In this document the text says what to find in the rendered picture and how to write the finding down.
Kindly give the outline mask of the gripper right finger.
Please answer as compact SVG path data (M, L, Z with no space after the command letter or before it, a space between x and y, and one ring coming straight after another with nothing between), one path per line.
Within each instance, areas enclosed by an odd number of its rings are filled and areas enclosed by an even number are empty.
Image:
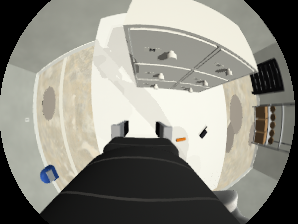
M173 127L166 126L162 122L156 121L155 133L158 138L168 138L170 141L172 141L172 131Z

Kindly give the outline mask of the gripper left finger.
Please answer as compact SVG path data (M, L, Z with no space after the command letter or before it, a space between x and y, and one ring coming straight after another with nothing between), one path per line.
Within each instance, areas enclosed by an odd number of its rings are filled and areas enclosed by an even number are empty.
M129 120L111 125L111 140L114 137L125 137L129 132Z

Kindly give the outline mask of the black and white eraser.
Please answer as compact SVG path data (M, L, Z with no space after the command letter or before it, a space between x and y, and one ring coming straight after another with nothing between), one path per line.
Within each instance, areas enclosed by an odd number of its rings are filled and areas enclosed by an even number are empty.
M199 136L203 139L209 130L210 129L208 128L208 126L206 126Z

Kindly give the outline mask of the grey drawer front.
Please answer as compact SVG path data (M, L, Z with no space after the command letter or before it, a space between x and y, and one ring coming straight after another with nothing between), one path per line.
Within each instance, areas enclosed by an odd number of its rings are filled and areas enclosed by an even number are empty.
M137 79L139 87L151 87L154 89L165 88L170 89L177 82L173 81L159 81L159 80L150 80L150 79Z
M254 72L254 70L241 59L238 59L238 57L223 48L200 65L196 70L211 73L228 80L233 80Z
M202 85L203 87L214 87L216 85L228 82L228 80L194 70L181 82Z
M191 69L158 64L135 63L135 67L137 78L158 79L160 81L179 81L191 71Z
M192 93L192 92L200 92L200 91L203 91L203 90L208 89L208 88L209 87L203 87L203 86L199 86L199 85L194 85L194 84L188 84L188 83L181 83L181 82L179 82L172 89L185 90L185 91L189 91L189 93Z
M130 28L130 34L135 62L193 69L217 48L206 40L171 30L136 27Z

